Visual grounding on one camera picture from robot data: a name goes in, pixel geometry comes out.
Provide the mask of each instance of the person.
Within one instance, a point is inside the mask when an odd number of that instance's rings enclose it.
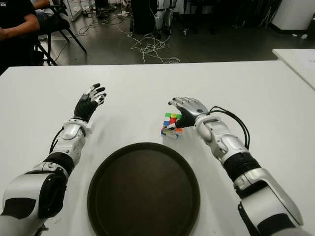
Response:
[[[53,2],[51,0],[31,0],[31,2],[36,10],[36,17],[38,19],[40,29],[45,30],[49,17],[54,14],[54,12],[49,9],[49,7],[53,5]]]
[[[30,0],[0,0],[0,75],[9,66],[32,65],[40,26]]]

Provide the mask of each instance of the robotic arm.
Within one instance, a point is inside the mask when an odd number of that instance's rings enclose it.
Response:
[[[251,236],[310,235],[301,229],[302,216],[293,200],[219,117],[196,99],[176,97],[169,105],[181,111],[182,119],[164,129],[194,126],[233,181],[241,198],[238,210]]]
[[[49,156],[32,170],[15,178],[3,197],[0,235],[38,236],[48,230],[44,223],[63,207],[68,178],[79,163],[85,138],[91,133],[89,120],[104,103],[105,88],[90,87],[80,98],[74,117],[63,124]]]

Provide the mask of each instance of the person's hand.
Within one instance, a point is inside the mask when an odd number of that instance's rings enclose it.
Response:
[[[0,27],[0,42],[5,40],[5,39],[6,39],[6,37],[5,37],[5,34],[4,34],[4,29],[2,29]]]
[[[176,122],[176,128],[193,126],[198,116],[208,113],[208,109],[194,98],[174,97],[168,104],[174,105],[182,113],[182,118]]]
[[[81,119],[85,122],[89,122],[95,109],[104,103],[106,97],[105,93],[101,93],[105,90],[104,87],[100,87],[100,84],[90,87],[80,98],[78,104],[74,109],[74,117]]]

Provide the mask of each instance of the robot finger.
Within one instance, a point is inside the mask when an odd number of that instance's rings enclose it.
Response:
[[[179,107],[183,107],[180,102],[177,102],[177,101],[175,101],[175,100],[169,101],[168,104],[175,106],[177,109],[178,109]]]
[[[173,101],[184,104],[186,101],[181,97],[174,97]]]
[[[93,99],[99,92],[103,92],[105,90],[104,87],[97,88],[91,92],[90,98]]]
[[[101,105],[101,104],[104,103],[104,99],[105,99],[106,96],[107,96],[107,94],[105,94],[105,93],[100,94],[100,95],[98,95],[97,97],[95,97],[95,98],[92,100],[92,102],[95,101],[95,102],[98,103],[98,105]]]
[[[91,92],[98,88],[100,86],[100,84],[95,84],[95,85],[92,85],[91,87],[89,87],[88,90],[86,90],[86,92],[83,94],[84,96],[90,96]]]
[[[185,100],[186,102],[192,102],[193,100],[189,97],[183,97],[182,98],[183,100]]]

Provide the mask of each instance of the brown tray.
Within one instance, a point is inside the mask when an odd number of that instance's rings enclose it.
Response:
[[[138,143],[100,165],[88,193],[98,236],[188,236],[200,205],[197,179],[186,160],[155,143]]]

